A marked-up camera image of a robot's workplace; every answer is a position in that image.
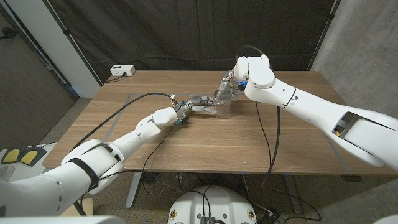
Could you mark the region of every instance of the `black strap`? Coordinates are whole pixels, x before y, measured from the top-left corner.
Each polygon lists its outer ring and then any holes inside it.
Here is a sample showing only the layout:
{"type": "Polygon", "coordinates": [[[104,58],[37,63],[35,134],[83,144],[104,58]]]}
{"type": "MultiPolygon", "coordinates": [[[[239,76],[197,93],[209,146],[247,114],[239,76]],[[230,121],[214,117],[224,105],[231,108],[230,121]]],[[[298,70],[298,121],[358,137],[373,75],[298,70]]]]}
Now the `black strap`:
{"type": "Polygon", "coordinates": [[[79,158],[70,159],[69,162],[72,162],[72,163],[78,165],[81,169],[83,169],[86,172],[88,177],[91,179],[91,185],[90,185],[89,191],[98,187],[98,177],[91,167],[89,167],[85,162],[83,162],[79,158]]]}

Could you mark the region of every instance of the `electrical outlet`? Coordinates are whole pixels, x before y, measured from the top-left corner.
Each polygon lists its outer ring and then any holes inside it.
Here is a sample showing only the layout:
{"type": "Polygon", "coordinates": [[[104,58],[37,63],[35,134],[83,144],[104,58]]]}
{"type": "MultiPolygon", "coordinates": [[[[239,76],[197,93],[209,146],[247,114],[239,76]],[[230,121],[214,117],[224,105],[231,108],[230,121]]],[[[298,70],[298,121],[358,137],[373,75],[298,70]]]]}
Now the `electrical outlet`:
{"type": "Polygon", "coordinates": [[[122,76],[126,72],[127,76],[132,76],[136,72],[136,68],[133,65],[113,65],[111,73],[113,76],[122,76]]]}

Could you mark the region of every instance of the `yellow button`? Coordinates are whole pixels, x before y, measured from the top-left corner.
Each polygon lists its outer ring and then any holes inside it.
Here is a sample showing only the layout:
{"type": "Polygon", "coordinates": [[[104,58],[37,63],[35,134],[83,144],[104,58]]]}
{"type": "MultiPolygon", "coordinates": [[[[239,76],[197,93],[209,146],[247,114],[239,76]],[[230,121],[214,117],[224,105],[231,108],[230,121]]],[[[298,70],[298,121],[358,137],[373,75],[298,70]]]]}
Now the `yellow button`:
{"type": "Polygon", "coordinates": [[[19,155],[19,149],[13,149],[7,153],[6,157],[2,161],[3,163],[6,162],[16,162],[19,155]]]}
{"type": "Polygon", "coordinates": [[[30,163],[36,156],[37,156],[37,151],[35,150],[30,151],[21,159],[21,162],[23,162],[26,165],[30,165],[30,163]]]}

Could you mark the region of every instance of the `wire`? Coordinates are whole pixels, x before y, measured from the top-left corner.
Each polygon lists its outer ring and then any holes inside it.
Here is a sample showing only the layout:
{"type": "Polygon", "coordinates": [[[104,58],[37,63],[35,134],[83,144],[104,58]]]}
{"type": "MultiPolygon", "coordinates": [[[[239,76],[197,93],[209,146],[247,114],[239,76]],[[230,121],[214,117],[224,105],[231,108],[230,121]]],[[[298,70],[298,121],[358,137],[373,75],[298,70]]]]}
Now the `wire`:
{"type": "Polygon", "coordinates": [[[183,194],[183,193],[182,193],[181,180],[180,180],[180,173],[178,173],[178,184],[180,185],[181,194],[183,194]]]}
{"type": "MultiPolygon", "coordinates": [[[[210,212],[210,202],[209,202],[209,199],[207,198],[207,196],[205,194],[202,194],[202,193],[196,191],[196,190],[190,190],[188,192],[195,192],[195,193],[203,195],[203,198],[205,198],[207,200],[207,205],[209,206],[209,216],[210,216],[210,214],[211,214],[211,212],[210,212]]],[[[205,216],[205,203],[204,202],[203,202],[203,216],[205,216]]]]}
{"type": "Polygon", "coordinates": [[[114,78],[114,79],[111,79],[111,80],[108,80],[108,81],[106,81],[106,83],[120,81],[120,80],[121,80],[122,78],[124,78],[126,75],[127,75],[127,73],[126,73],[126,72],[123,72],[123,74],[122,74],[121,76],[119,76],[119,77],[117,77],[117,78],[114,78]]]}
{"type": "Polygon", "coordinates": [[[238,60],[239,57],[239,53],[243,50],[243,49],[253,49],[256,50],[257,52],[259,52],[261,55],[263,55],[264,53],[262,53],[262,51],[260,49],[258,49],[255,46],[251,46],[251,45],[244,45],[241,48],[238,49],[238,51],[236,52],[236,60],[238,60]]]}
{"type": "Polygon", "coordinates": [[[243,177],[243,181],[244,181],[244,186],[245,186],[245,188],[246,188],[246,192],[248,193],[248,198],[249,198],[249,200],[250,200],[255,206],[257,206],[257,207],[259,207],[259,208],[261,208],[261,209],[267,211],[268,214],[269,214],[270,216],[273,215],[274,213],[273,213],[272,211],[270,211],[270,210],[264,208],[263,206],[260,206],[260,205],[257,204],[256,202],[254,202],[254,200],[253,200],[253,199],[250,197],[250,195],[249,195],[248,185],[247,185],[247,183],[246,183],[246,179],[244,178],[244,175],[243,175],[243,174],[242,174],[242,177],[243,177]]]}
{"type": "Polygon", "coordinates": [[[318,222],[319,222],[319,221],[322,221],[321,214],[319,214],[318,210],[317,210],[314,206],[310,205],[308,202],[304,201],[303,199],[301,199],[301,198],[299,198],[299,197],[296,197],[296,196],[294,196],[294,195],[288,194],[288,193],[284,193],[284,192],[277,191],[277,190],[271,190],[271,189],[267,189],[267,190],[269,190],[269,191],[271,191],[271,192],[279,193],[279,194],[288,195],[288,196],[291,196],[291,197],[293,197],[293,198],[296,198],[296,199],[300,200],[301,202],[303,202],[303,203],[305,203],[306,205],[308,205],[309,207],[311,207],[311,208],[317,213],[317,215],[318,215],[318,217],[319,217],[319,218],[308,218],[308,217],[297,217],[297,216],[292,216],[292,217],[286,218],[286,219],[285,219],[285,222],[287,222],[287,220],[290,220],[290,219],[292,219],[292,218],[299,218],[299,219],[312,220],[312,221],[318,221],[318,222]]]}
{"type": "MultiPolygon", "coordinates": [[[[153,153],[155,153],[156,149],[159,148],[159,146],[164,142],[164,140],[167,138],[167,136],[169,136],[169,134],[173,131],[173,128],[175,127],[175,125],[170,129],[170,131],[168,131],[168,133],[166,134],[166,136],[164,136],[163,140],[159,143],[159,145],[152,151],[152,153],[151,153],[151,154],[148,156],[148,158],[145,160],[144,166],[142,166],[142,172],[144,172],[145,165],[147,164],[147,162],[148,162],[149,158],[151,157],[151,155],[153,155],[153,153]]],[[[144,183],[142,183],[142,187],[144,188],[145,192],[147,192],[147,193],[148,193],[149,195],[151,195],[151,196],[154,196],[154,197],[161,196],[162,193],[163,193],[163,190],[164,190],[163,183],[162,183],[162,181],[160,181],[160,179],[159,179],[155,174],[152,174],[152,173],[150,173],[150,174],[153,175],[153,176],[160,182],[160,184],[162,185],[162,191],[161,191],[159,194],[154,195],[154,194],[152,194],[152,193],[150,193],[150,192],[147,191],[147,189],[145,188],[145,184],[144,184],[144,183]]]]}
{"type": "Polygon", "coordinates": [[[51,144],[51,143],[47,143],[47,144],[45,144],[44,146],[42,146],[40,148],[43,149],[45,146],[48,146],[49,144],[51,144]]]}
{"type": "MultiPolygon", "coordinates": [[[[86,139],[88,139],[88,137],[90,137],[90,136],[91,136],[94,132],[96,132],[100,127],[102,127],[102,126],[103,126],[104,124],[106,124],[110,119],[112,119],[114,116],[116,116],[120,111],[122,111],[123,109],[125,109],[126,107],[128,107],[129,105],[131,105],[133,102],[135,102],[135,101],[137,101],[137,100],[139,100],[139,99],[141,99],[141,98],[143,98],[143,97],[145,97],[145,96],[149,96],[149,95],[162,95],[162,96],[167,96],[167,97],[169,97],[169,98],[171,97],[170,95],[165,94],[165,93],[146,93],[146,94],[144,94],[144,95],[141,95],[141,96],[139,96],[139,97],[133,99],[132,101],[130,101],[129,103],[127,103],[126,105],[124,105],[124,106],[122,106],[120,109],[118,109],[117,112],[113,113],[110,117],[108,117],[106,120],[104,120],[104,121],[103,121],[101,124],[99,124],[97,127],[95,127],[95,129],[93,129],[92,131],[90,131],[86,136],[84,136],[78,143],[75,144],[75,146],[72,148],[72,150],[76,149],[76,147],[78,147],[80,144],[82,144],[86,139]]],[[[105,179],[105,178],[107,178],[107,177],[110,177],[110,176],[112,176],[112,175],[121,174],[121,173],[125,173],[125,172],[134,172],[134,171],[133,171],[133,170],[127,170],[127,171],[115,172],[115,173],[113,173],[113,174],[107,175],[106,177],[102,177],[102,178],[98,179],[98,180],[97,180],[97,183],[98,183],[98,181],[103,180],[103,179],[105,179]]],[[[78,211],[78,213],[79,213],[80,215],[86,215],[86,213],[85,213],[84,210],[83,210],[83,205],[79,204],[78,201],[74,202],[73,205],[75,206],[76,210],[78,211]]]]}
{"type": "Polygon", "coordinates": [[[275,163],[275,159],[276,159],[276,155],[278,153],[278,147],[279,147],[279,137],[280,137],[280,107],[277,106],[277,117],[278,117],[278,127],[277,127],[277,134],[276,134],[276,143],[275,143],[275,151],[274,151],[274,155],[272,157],[272,162],[268,168],[267,174],[264,177],[264,180],[262,181],[262,187],[264,188],[264,183],[266,181],[266,179],[270,176],[271,174],[271,170],[274,166],[275,163]]]}
{"type": "Polygon", "coordinates": [[[268,142],[268,138],[267,138],[266,132],[264,131],[264,127],[262,126],[262,122],[261,122],[261,118],[260,118],[260,112],[259,112],[259,107],[257,105],[257,102],[255,102],[255,103],[256,103],[257,116],[259,117],[259,121],[260,121],[260,125],[261,125],[261,130],[262,130],[262,133],[264,134],[264,137],[266,138],[266,141],[267,141],[268,155],[269,155],[269,165],[271,166],[271,149],[269,147],[269,142],[268,142]]]}
{"type": "Polygon", "coordinates": [[[280,221],[279,221],[279,219],[278,219],[274,214],[272,214],[272,215],[276,218],[276,220],[278,221],[278,223],[281,224],[280,221]]]}
{"type": "Polygon", "coordinates": [[[76,147],[78,147],[80,144],[82,144],[84,141],[86,141],[86,139],[88,137],[90,137],[94,132],[96,132],[100,127],[102,127],[102,125],[106,124],[110,119],[112,119],[114,116],[116,116],[120,111],[122,111],[123,109],[125,109],[126,107],[128,107],[130,104],[132,104],[133,102],[145,97],[145,96],[149,96],[149,95],[162,95],[162,96],[167,96],[167,97],[171,97],[168,94],[165,93],[146,93],[144,95],[141,95],[135,99],[133,99],[132,101],[128,102],[126,105],[122,106],[120,109],[117,110],[117,112],[115,112],[114,114],[112,114],[110,117],[108,117],[106,120],[104,120],[101,124],[99,124],[95,129],[93,129],[92,131],[90,131],[85,137],[83,137],[78,143],[76,143],[76,145],[72,148],[72,150],[76,149],[76,147]]]}
{"type": "Polygon", "coordinates": [[[204,191],[204,193],[203,193],[203,214],[204,214],[204,211],[205,211],[205,197],[206,197],[206,191],[209,189],[211,187],[211,185],[209,185],[207,188],[206,188],[206,190],[204,191]]]}

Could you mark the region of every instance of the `wall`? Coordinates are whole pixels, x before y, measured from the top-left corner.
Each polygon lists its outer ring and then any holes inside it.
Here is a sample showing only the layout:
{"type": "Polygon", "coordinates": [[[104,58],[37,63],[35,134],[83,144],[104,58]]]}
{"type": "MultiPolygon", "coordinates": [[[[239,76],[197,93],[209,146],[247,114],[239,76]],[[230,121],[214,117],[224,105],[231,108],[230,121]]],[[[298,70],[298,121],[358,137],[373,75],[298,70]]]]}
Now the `wall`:
{"type": "Polygon", "coordinates": [[[343,0],[311,70],[347,105],[398,118],[398,1],[343,0]]]}
{"type": "Polygon", "coordinates": [[[80,97],[94,97],[101,88],[41,0],[8,1],[80,97]]]}

